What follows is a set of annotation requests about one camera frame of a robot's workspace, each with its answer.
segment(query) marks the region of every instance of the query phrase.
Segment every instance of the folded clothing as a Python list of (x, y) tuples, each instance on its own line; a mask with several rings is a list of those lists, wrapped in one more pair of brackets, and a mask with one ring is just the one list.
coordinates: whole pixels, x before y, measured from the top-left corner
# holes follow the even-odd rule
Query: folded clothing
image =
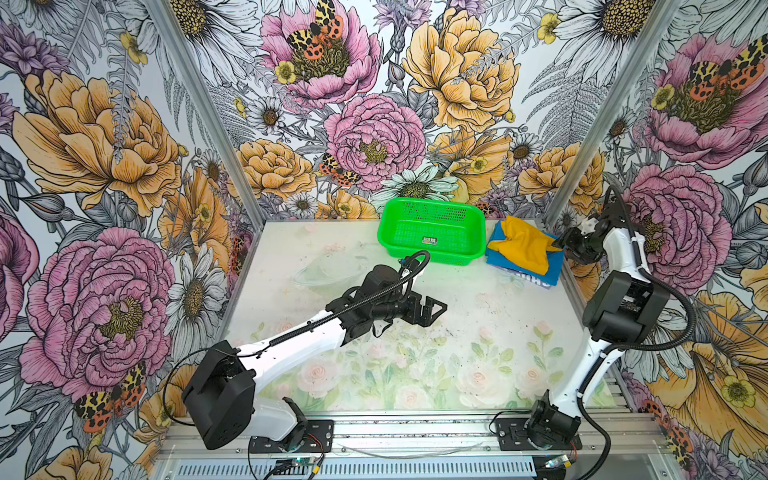
[[(528, 235), (520, 234), (521, 230), (527, 230)], [(491, 265), (527, 273), (554, 286), (558, 284), (565, 257), (562, 250), (552, 246), (556, 238), (524, 220), (507, 217), (496, 224), (485, 254)]]

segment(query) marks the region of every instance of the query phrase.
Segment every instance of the yellow cloth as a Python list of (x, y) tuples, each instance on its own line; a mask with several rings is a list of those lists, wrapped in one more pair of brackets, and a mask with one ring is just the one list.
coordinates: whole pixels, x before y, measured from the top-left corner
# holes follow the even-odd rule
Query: yellow cloth
[(544, 275), (549, 270), (547, 252), (562, 250), (552, 246), (554, 238), (519, 218), (507, 217), (502, 220), (502, 231), (507, 240), (494, 240), (488, 244), (488, 248), (538, 275)]

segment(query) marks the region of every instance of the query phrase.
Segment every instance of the floral table mat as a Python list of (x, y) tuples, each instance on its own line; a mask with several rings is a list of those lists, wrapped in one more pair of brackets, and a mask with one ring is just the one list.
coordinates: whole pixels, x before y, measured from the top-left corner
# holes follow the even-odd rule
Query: floral table mat
[[(495, 221), (487, 224), (488, 234)], [(396, 259), (376, 242), (378, 221), (268, 223), (228, 326), (242, 345), (305, 322), (359, 277), (306, 288), (295, 275), (317, 257), (363, 258), (368, 272)], [(431, 327), (401, 320), (325, 352), (260, 394), (292, 398), (304, 411), (456, 410), (530, 406), (564, 375), (581, 324), (562, 285), (547, 290), (489, 266), (430, 263), (413, 289), (448, 304)], [(604, 387), (592, 405), (615, 406)]]

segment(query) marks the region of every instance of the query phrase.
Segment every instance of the black mounting plate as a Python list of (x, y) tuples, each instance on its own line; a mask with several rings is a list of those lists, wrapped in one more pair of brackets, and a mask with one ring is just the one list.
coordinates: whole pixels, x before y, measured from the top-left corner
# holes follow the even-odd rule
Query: black mounting plate
[[(320, 440), (322, 445), (322, 451), (328, 453), (333, 447), (333, 420), (307, 420), (306, 432), (307, 435), (314, 435), (316, 439)], [(248, 442), (248, 452), (252, 454), (257, 453), (320, 453), (320, 445), (312, 442), (308, 439), (304, 439), (304, 442), (298, 449), (293, 452), (285, 452), (279, 446), (278, 442), (268, 439), (267, 437), (252, 437)]]
[[(520, 451), (539, 451), (546, 452), (546, 450), (539, 450), (528, 441), (528, 435), (525, 433), (525, 422), (528, 421), (527, 417), (509, 417), (503, 419), (496, 419), (495, 428), (496, 438), (498, 438), (498, 447), (502, 452), (520, 452)], [(574, 437), (574, 445), (577, 450), (581, 450), (581, 439), (578, 434)], [(552, 450), (572, 450), (573, 447), (570, 444), (557, 444), (553, 445)]]

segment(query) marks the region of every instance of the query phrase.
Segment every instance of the floral wallpaper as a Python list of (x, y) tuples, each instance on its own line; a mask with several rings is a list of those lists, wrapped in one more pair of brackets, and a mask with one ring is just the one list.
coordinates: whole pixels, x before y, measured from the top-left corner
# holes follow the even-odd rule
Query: floral wallpaper
[(141, 44), (159, 42), (141, 15), (129, 0), (0, 2), (0, 462), (13, 478), (151, 477), (170, 425), (160, 391), (183, 416), (196, 359), (169, 378), (171, 365), (217, 338), (254, 239), (164, 50)]
[[(601, 147), (605, 183), (644, 228), (651, 272), (697, 311), (693, 338), (630, 351), (622, 376), (692, 480), (768, 478), (768, 5), (686, 2)], [(584, 213), (574, 197), (554, 229)], [(607, 264), (573, 266), (590, 297)], [(685, 328), (670, 302), (648, 343)]]
[[(372, 219), (413, 197), (503, 218), (546, 211), (654, 0), (171, 5), (266, 217)], [(167, 56), (132, 12), (139, 49)]]

